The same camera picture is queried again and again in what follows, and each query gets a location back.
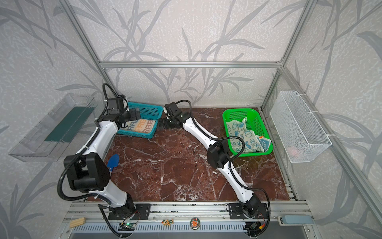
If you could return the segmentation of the teal plastic basket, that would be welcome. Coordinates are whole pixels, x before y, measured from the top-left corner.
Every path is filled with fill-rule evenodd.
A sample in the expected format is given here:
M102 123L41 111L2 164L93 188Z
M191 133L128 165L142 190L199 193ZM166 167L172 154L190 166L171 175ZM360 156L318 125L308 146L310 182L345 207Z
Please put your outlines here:
M129 102L128 105L130 110L139 109L141 119L128 121L125 127L118 130L117 134L152 138L157 128L158 119L162 116L163 107L134 102Z

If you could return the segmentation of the rabbit lettered towel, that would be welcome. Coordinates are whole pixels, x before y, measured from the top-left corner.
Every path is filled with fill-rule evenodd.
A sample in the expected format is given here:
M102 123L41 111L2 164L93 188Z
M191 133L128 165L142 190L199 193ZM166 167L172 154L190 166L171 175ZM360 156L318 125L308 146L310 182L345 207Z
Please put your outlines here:
M138 119L133 121L128 121L125 123L124 130L139 132L139 133L150 133L153 128L155 120L150 119Z

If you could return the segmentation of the green plastic basket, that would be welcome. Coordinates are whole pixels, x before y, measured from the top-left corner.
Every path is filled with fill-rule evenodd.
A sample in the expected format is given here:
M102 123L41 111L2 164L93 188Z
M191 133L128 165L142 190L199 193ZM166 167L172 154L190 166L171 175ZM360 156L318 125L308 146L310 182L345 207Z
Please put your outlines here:
M265 124L263 123L260 114L250 108L242 109L228 109L225 110L222 114L223 121L225 124L226 135L228 135L228 130L226 124L232 120L242 121L244 118L247 118L246 126L247 128L253 130L256 135L262 135L265 138L270 140L269 134L266 130ZM259 155L268 155L273 151L273 145L271 143L270 148L266 152L256 152L256 153L242 153L241 157L250 157L250 156L259 156Z

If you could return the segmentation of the teal patterned towel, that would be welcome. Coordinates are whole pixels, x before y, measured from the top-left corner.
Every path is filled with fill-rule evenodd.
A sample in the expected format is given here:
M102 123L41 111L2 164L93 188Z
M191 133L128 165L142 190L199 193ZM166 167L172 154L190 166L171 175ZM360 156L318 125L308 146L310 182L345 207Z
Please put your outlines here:
M232 120L226 124L228 135L237 136L243 139L244 144L238 139L231 139L233 152L239 153L242 146L245 145L243 153L266 152L271 145L271 140L262 135L256 135L255 132L246 126L247 118L242 121Z

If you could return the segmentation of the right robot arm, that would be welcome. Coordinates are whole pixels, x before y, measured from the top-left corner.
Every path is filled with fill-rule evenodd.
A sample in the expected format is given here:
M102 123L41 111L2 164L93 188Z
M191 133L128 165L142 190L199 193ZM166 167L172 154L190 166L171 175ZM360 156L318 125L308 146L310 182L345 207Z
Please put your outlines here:
M244 143L243 139L238 136L218 138L208 132L195 120L192 113L192 104L188 100L166 104L164 112L166 117L158 120L158 129L182 128L192 134L206 148L209 165L223 174L233 188L245 217L252 219L258 214L257 211L260 208L261 200L255 192L262 191L266 196L268 206L268 211L264 214L264 217L269 219L271 205L268 194L262 188L250 188L247 186L233 165L234 160L243 153L244 147L233 157L229 155L228 141L238 139Z

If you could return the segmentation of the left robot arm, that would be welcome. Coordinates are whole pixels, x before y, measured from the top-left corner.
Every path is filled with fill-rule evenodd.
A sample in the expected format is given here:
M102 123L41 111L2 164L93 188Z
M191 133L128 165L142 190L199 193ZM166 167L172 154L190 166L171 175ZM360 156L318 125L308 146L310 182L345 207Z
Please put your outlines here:
M106 202L111 211L135 212L131 196L111 181L103 160L119 129L129 121L139 120L140 110L130 109L125 95L119 95L109 84L103 83L102 91L105 106L95 119L96 129L76 154L64 159L57 193L65 201L94 197Z

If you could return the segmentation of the small orange green trinket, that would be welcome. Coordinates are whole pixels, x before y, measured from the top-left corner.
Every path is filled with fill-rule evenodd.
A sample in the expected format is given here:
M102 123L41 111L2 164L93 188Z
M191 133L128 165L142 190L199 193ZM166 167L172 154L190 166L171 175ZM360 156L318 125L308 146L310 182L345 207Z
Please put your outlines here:
M171 219L171 220L165 219L161 223L162 223L162 225L169 227L174 223L174 220L173 219Z

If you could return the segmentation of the round orange sticker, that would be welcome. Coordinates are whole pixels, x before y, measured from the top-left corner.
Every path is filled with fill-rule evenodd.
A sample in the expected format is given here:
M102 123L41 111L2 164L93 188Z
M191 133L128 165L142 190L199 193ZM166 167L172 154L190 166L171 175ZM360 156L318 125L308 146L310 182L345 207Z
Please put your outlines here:
M194 217L190 221L190 227L192 230L198 230L201 226L201 221L199 218Z

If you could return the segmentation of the left green circuit board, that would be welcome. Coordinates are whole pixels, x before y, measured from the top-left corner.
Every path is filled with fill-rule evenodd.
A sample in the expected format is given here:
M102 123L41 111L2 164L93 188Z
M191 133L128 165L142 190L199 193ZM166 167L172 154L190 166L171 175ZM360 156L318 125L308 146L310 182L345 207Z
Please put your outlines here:
M122 222L118 225L119 232L135 231L137 228L137 222Z

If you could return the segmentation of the wooden block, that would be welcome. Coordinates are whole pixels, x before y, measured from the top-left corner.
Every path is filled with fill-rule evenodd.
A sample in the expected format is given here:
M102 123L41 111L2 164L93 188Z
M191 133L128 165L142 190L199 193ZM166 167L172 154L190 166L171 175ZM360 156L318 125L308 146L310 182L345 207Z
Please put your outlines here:
M78 218L78 219L74 219L72 220L70 223L69 223L69 228L75 228L75 227L79 227L79 226L82 226L84 225L86 222L86 218L85 217L81 217L81 218Z

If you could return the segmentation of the clear acrylic wall shelf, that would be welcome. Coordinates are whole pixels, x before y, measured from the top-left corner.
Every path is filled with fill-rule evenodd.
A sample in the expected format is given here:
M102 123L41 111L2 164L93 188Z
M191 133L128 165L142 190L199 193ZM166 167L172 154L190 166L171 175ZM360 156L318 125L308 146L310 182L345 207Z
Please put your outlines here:
M68 93L9 155L23 162L56 162L96 107L94 97Z

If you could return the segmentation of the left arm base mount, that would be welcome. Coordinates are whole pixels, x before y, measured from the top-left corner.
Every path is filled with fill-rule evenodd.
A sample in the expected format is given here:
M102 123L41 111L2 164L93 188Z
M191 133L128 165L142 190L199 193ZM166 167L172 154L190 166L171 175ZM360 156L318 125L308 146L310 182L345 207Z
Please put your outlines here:
M109 209L109 220L148 220L150 204L134 204L133 207L122 206Z

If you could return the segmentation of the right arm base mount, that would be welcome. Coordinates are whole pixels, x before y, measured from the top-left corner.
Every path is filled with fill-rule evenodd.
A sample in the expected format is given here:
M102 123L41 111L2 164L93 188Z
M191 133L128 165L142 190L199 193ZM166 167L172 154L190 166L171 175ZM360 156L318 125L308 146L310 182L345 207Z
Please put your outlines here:
M246 216L242 209L242 206L239 203L229 203L227 204L227 211L229 212L230 219L238 220L238 219L264 219L267 220L269 217L269 209L268 204L261 203L258 207L257 211L252 216Z

